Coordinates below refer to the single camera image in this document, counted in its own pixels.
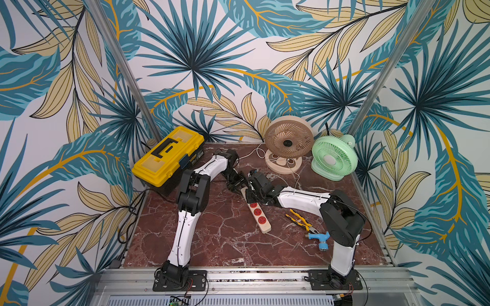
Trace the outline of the beige red power strip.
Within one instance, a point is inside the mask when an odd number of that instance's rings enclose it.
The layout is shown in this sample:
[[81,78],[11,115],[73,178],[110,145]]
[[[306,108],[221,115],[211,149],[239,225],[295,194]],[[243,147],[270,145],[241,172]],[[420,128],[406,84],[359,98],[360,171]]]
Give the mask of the beige red power strip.
[[268,218],[265,216],[264,211],[262,210],[261,206],[257,202],[253,202],[253,199],[251,196],[248,196],[248,188],[243,187],[241,189],[241,194],[244,200],[247,203],[247,206],[252,213],[252,216],[254,220],[256,221],[260,231],[262,233],[268,233],[272,230],[271,224],[268,220]]

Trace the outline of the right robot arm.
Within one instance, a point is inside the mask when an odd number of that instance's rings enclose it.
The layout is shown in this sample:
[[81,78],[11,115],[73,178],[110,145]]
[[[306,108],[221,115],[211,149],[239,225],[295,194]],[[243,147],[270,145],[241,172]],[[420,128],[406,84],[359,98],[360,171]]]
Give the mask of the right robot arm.
[[333,240],[333,257],[327,270],[307,277],[311,284],[338,290],[362,287],[357,281],[354,257],[367,217],[343,191],[314,193],[274,185],[256,170],[248,176],[248,187],[246,197],[253,203],[281,207],[290,212],[308,212],[323,219]]

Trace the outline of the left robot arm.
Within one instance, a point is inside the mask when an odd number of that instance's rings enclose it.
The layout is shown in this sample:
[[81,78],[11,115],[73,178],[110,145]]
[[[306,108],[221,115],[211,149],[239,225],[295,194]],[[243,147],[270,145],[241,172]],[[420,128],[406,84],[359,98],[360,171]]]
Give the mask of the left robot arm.
[[167,261],[156,272],[155,279],[166,288],[183,289],[189,279],[191,245],[199,217],[209,203],[211,182],[219,175],[227,184],[242,181],[235,165],[239,155],[233,149],[214,154],[199,168],[186,170],[177,193],[178,222],[174,243]]

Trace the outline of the beige desk fan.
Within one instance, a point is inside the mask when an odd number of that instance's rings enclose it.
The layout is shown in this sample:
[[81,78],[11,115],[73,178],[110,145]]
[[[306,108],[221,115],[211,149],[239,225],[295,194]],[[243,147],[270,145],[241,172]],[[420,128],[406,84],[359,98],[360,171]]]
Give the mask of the beige desk fan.
[[302,165],[302,157],[314,144],[311,126],[302,118],[282,116],[275,119],[264,134],[267,147],[265,163],[273,172],[293,174]]

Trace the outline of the green desk fan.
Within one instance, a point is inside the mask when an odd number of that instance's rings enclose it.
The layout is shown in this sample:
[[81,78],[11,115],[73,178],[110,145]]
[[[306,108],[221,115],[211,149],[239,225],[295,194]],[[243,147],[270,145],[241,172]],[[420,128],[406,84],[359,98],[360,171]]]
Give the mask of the green desk fan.
[[340,181],[353,173],[358,165],[352,135],[322,136],[312,147],[312,170],[330,181]]

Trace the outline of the yellow black toolbox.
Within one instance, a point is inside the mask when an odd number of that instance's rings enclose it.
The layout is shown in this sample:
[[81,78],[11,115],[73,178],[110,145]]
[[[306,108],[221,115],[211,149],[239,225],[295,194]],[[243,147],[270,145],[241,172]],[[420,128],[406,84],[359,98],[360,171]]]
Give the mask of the yellow black toolbox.
[[177,127],[138,160],[132,173],[163,196],[179,185],[185,170],[193,168],[204,154],[204,137],[186,127]]

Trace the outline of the blue plastic pipe fitting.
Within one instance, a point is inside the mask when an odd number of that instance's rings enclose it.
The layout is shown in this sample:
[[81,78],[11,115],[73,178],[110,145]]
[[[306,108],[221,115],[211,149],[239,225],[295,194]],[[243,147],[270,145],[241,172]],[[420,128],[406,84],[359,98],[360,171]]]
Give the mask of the blue plastic pipe fitting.
[[308,233],[306,237],[309,240],[317,240],[318,241],[318,248],[320,251],[328,251],[329,250],[329,245],[327,243],[328,239],[330,238],[329,232],[326,233]]

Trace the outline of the yellow handled pliers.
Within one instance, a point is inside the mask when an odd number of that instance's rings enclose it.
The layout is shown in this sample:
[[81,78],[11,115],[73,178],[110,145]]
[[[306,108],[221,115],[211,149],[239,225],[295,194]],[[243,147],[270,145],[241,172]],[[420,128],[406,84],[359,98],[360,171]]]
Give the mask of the yellow handled pliers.
[[299,213],[295,212],[293,209],[289,210],[290,214],[285,214],[293,223],[304,228],[308,233],[319,234],[318,230],[313,227],[312,224],[308,223],[307,220],[302,217]]

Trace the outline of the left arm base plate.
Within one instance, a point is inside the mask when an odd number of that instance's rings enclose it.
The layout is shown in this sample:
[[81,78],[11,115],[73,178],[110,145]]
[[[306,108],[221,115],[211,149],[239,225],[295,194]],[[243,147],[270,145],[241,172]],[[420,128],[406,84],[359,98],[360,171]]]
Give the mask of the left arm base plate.
[[154,275],[152,290],[154,292],[196,291],[203,292],[207,288],[207,272],[205,270],[185,270],[172,275],[158,269]]

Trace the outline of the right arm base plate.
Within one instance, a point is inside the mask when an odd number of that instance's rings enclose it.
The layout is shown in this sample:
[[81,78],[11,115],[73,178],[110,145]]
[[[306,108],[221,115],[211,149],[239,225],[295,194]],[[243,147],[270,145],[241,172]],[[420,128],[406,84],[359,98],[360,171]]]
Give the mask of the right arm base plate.
[[351,270],[342,276],[332,269],[309,270],[304,280],[310,283],[314,291],[342,291],[351,292],[363,289],[361,276],[357,270]]

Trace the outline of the aluminium front rail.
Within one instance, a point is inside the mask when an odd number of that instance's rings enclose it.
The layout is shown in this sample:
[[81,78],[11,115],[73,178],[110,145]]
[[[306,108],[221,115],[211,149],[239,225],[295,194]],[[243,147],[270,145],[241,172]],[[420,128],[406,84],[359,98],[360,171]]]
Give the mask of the aluminium front rail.
[[359,266],[361,289],[313,290],[310,266],[217,267],[194,283],[203,291],[153,291],[154,269],[110,269],[100,279],[90,305],[423,305],[403,267]]

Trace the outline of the left metal frame post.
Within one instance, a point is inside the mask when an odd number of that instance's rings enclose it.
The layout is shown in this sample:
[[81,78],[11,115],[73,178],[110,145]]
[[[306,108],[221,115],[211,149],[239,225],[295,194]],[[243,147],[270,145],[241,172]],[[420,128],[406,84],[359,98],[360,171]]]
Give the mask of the left metal frame post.
[[88,6],[91,15],[93,16],[95,24],[98,26],[103,38],[105,39],[108,49],[111,51],[116,65],[119,66],[121,70],[121,75],[126,81],[126,85],[130,88],[132,96],[135,98],[137,106],[140,108],[143,118],[146,120],[149,130],[153,135],[153,138],[160,142],[162,141],[162,136],[160,135],[160,130],[156,126],[154,119],[151,116],[150,110],[145,98],[137,84],[137,81],[130,70],[130,66],[124,52],[116,38],[116,33],[113,32],[110,22],[107,20],[107,16],[103,11],[103,7],[99,1],[87,0],[86,4]]

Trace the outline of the metal frame post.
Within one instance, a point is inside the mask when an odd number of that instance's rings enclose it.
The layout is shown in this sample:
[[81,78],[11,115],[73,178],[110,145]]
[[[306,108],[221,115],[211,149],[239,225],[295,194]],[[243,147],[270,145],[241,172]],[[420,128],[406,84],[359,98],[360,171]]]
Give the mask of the metal frame post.
[[135,98],[137,106],[140,108],[143,118],[146,120],[149,130],[153,135],[153,138],[160,142],[162,141],[162,136],[160,135],[160,130],[156,126],[154,119],[151,116],[150,110],[145,98],[137,84],[137,81],[130,70],[130,66],[124,52],[116,38],[116,33],[113,32],[110,22],[107,20],[107,16],[103,11],[103,7],[99,1],[87,0],[86,4],[88,6],[91,15],[93,16],[95,24],[98,26],[103,38],[105,39],[108,49],[111,51],[116,65],[119,66],[121,70],[121,75],[126,81],[126,85],[130,88],[132,96]]
[[363,118],[374,104],[375,98],[385,85],[393,69],[400,62],[402,55],[412,44],[419,28],[435,4],[435,1],[409,1],[402,21],[399,23],[394,36],[382,45],[367,59],[363,69],[367,73],[374,73],[376,80],[362,103],[357,115],[349,125],[349,134],[353,135],[360,127]]

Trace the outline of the right metal frame post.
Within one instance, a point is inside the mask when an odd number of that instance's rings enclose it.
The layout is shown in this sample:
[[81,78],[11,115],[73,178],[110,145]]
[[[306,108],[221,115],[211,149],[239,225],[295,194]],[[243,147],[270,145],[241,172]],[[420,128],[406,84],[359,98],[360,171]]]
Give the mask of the right metal frame post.
[[374,104],[375,98],[385,85],[393,69],[400,62],[402,55],[412,44],[419,28],[435,4],[435,1],[409,1],[402,21],[399,23],[394,36],[382,45],[367,59],[363,69],[367,73],[374,73],[376,80],[362,103],[357,115],[349,125],[349,134],[353,135],[360,127],[363,118]]

